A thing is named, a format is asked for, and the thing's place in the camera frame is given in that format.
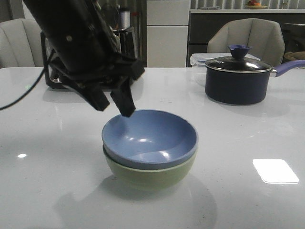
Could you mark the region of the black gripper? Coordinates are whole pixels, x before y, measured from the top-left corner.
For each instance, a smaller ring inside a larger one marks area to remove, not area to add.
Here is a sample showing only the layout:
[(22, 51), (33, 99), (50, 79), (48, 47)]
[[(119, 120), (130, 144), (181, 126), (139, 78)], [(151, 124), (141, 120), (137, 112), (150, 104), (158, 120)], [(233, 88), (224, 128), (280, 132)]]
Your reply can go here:
[(104, 111), (109, 106), (103, 89), (111, 89), (122, 116), (130, 117), (135, 111), (130, 81), (144, 73), (140, 60), (117, 52), (95, 51), (57, 51), (49, 58), (58, 84), (74, 91), (95, 110)]

